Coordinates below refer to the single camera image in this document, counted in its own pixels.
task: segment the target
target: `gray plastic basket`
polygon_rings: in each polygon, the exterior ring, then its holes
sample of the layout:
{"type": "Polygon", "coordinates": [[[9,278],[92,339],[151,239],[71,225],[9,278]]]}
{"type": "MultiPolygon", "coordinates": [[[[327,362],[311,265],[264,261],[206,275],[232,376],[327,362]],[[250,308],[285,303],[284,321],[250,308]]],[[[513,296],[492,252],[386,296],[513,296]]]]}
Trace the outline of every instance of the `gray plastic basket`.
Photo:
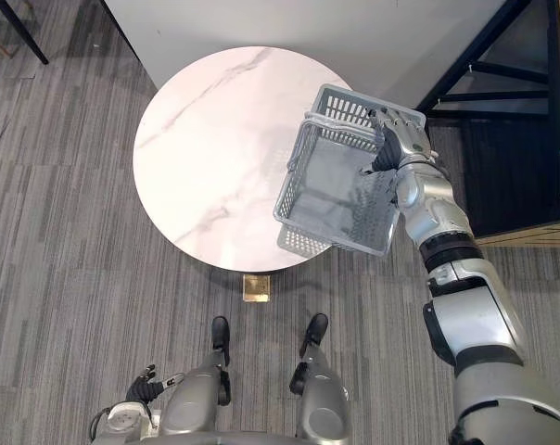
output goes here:
{"type": "Polygon", "coordinates": [[[328,243],[377,256],[388,252],[399,217],[393,203],[395,172],[359,174],[382,147],[367,117],[369,109],[381,108],[396,109],[422,125],[426,121],[408,108],[333,85],[321,87],[312,113],[300,125],[274,207],[275,219],[299,234],[296,246],[286,244],[291,238],[284,230],[281,247],[299,253],[308,237],[315,246],[328,243]]]}

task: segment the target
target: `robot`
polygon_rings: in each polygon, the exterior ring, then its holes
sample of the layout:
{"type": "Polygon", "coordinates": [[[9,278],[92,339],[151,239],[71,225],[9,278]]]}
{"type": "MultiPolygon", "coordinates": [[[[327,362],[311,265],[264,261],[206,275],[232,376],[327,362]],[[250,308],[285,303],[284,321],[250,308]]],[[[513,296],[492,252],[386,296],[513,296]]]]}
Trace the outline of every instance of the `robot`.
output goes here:
{"type": "MultiPolygon", "coordinates": [[[[418,247],[432,300],[423,309],[432,349],[452,366],[455,427],[451,445],[560,445],[560,402],[525,363],[526,334],[513,303],[477,247],[465,213],[453,199],[424,128],[396,111],[370,110],[377,140],[385,144],[361,174],[395,169],[395,196],[405,230],[418,247]]],[[[228,404],[231,387],[229,324],[212,321],[212,352],[197,369],[163,382],[150,365],[126,395],[97,415],[95,445],[348,445],[348,393],[320,345],[327,317],[315,315],[305,331],[301,361],[290,390],[301,396],[294,438],[254,432],[216,432],[217,405],[228,404]],[[162,413],[148,404],[176,387],[162,413]],[[103,413],[107,422],[96,436],[103,413]]]]}

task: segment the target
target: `marble tabletop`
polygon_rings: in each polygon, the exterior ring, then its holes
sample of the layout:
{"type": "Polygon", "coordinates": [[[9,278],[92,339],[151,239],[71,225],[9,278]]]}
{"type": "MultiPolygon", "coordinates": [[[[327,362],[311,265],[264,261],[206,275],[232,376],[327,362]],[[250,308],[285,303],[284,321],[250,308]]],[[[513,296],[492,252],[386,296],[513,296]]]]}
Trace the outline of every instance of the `marble tabletop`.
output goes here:
{"type": "Polygon", "coordinates": [[[184,68],[155,95],[134,143],[146,213],[176,247],[241,272],[306,259],[277,246],[273,216],[305,111],[323,83],[348,88],[321,63],[250,46],[184,68]]]}

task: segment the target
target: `basket handle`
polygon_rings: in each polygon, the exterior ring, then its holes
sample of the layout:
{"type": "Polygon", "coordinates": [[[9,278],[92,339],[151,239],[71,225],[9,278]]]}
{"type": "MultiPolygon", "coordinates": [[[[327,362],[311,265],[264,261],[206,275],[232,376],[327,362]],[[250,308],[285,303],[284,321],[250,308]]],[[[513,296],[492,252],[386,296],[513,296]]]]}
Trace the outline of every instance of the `basket handle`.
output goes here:
{"type": "Polygon", "coordinates": [[[368,140],[369,142],[375,143],[375,131],[369,131],[369,127],[363,127],[361,125],[356,125],[355,123],[328,118],[323,114],[308,111],[305,113],[305,119],[300,124],[299,135],[297,136],[295,146],[292,150],[292,155],[290,155],[290,159],[286,164],[289,172],[293,172],[297,168],[297,162],[299,161],[300,153],[302,152],[303,148],[303,139],[307,136],[307,132],[305,131],[305,129],[308,126],[315,126],[335,132],[353,134],[362,139],[368,140]]]}

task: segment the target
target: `gray carpet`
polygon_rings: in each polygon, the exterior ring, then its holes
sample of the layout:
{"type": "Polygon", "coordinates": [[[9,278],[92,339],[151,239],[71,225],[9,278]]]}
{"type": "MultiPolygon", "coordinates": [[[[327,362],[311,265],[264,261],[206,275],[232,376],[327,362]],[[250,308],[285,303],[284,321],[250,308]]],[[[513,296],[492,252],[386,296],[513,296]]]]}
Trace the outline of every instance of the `gray carpet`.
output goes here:
{"type": "MultiPolygon", "coordinates": [[[[218,427],[292,435],[287,385],[318,311],[354,443],[445,443],[452,370],[430,349],[424,269],[402,227],[385,259],[331,249],[275,274],[272,302],[243,303],[239,273],[186,256],[142,209],[132,150],[155,89],[101,6],[33,3],[50,65],[26,47],[16,64],[0,54],[0,445],[86,443],[93,414],[145,365],[198,365],[216,314],[232,326],[234,392],[218,427]]],[[[447,151],[455,134],[442,131],[447,151]]],[[[486,255],[560,394],[560,249],[486,255]]]]}

